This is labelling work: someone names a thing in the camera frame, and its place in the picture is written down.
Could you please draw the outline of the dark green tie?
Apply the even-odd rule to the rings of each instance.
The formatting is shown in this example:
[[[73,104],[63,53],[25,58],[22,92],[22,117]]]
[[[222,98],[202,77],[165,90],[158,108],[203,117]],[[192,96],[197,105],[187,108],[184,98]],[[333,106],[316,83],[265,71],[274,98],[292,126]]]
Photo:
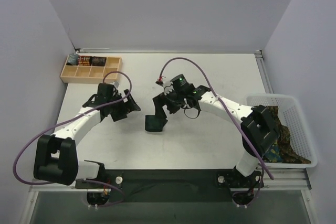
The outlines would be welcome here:
[[[160,118],[156,115],[145,116],[145,130],[147,132],[162,132],[166,123],[167,119]]]

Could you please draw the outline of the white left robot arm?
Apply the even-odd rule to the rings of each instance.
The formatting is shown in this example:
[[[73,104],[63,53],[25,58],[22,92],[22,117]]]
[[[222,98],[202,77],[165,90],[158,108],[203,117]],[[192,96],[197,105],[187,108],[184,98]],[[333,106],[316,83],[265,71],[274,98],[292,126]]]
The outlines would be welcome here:
[[[77,145],[89,131],[106,117],[113,121],[127,118],[140,111],[129,89],[121,94],[113,84],[100,83],[80,108],[74,119],[55,131],[43,134],[37,141],[33,176],[49,183],[71,185],[76,180],[87,180],[94,188],[102,187],[107,180],[103,163],[79,160]]]

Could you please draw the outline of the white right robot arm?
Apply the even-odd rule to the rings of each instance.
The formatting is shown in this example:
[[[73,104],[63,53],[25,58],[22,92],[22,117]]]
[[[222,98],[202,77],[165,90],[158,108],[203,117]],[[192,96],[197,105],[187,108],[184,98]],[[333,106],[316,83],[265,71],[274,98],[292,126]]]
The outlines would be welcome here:
[[[242,135],[243,156],[236,165],[233,181],[239,187],[251,182],[252,173],[273,143],[279,139],[280,130],[270,110],[264,105],[247,106],[220,95],[211,88],[200,85],[195,87],[183,74],[166,80],[157,79],[156,84],[163,91],[153,98],[155,114],[145,117],[147,132],[162,132],[167,123],[166,112],[196,109],[198,113],[207,112],[230,121],[238,127]]]

